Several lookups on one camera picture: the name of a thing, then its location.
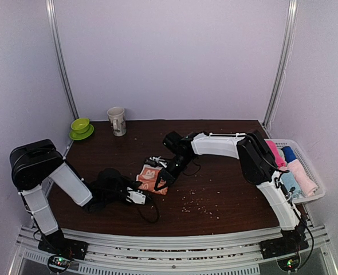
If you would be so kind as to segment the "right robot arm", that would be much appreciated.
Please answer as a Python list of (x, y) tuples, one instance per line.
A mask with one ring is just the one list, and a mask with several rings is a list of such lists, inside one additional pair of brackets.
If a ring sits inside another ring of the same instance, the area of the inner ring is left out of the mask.
[(243, 177), (255, 185), (274, 211), (282, 236), (260, 243), (263, 257), (278, 257), (297, 253), (309, 246), (305, 232), (307, 223), (292, 199), (281, 177), (276, 158), (259, 131), (234, 134), (192, 132), (180, 136), (175, 131), (166, 135), (163, 144), (174, 157), (159, 171), (154, 189), (162, 190), (175, 183), (187, 165), (199, 155), (218, 155), (240, 161)]

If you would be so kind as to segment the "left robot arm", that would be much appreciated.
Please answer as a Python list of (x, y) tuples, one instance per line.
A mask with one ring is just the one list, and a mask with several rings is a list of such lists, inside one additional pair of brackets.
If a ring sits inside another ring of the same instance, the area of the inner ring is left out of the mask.
[(11, 179), (41, 234), (40, 250), (83, 258), (88, 244), (67, 239), (49, 206), (43, 183), (53, 182), (87, 213), (116, 202), (144, 205), (146, 196), (139, 182), (107, 168), (87, 183), (76, 169), (45, 139), (17, 147), (10, 153)]

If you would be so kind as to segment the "pink microfiber towel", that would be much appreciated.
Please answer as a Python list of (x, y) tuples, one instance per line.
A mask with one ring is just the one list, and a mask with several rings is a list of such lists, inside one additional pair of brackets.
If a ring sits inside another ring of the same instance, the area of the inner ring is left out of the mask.
[(283, 160), (283, 158), (280, 155), (280, 153), (278, 152), (278, 148), (277, 148), (276, 144), (273, 141), (269, 140), (269, 139), (266, 139), (266, 143), (267, 143), (268, 147), (271, 149), (271, 152), (274, 155), (277, 167), (278, 168), (285, 167), (286, 163)]

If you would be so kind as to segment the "orange patterned towel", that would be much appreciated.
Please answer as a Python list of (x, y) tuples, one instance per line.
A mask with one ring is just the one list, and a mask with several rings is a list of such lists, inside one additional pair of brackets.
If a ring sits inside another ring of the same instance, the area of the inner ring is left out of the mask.
[(154, 194), (166, 195), (168, 191), (167, 187), (158, 191), (155, 190), (155, 183), (161, 169), (161, 167), (152, 167), (144, 164), (141, 172), (136, 176), (136, 181), (141, 183), (138, 189)]

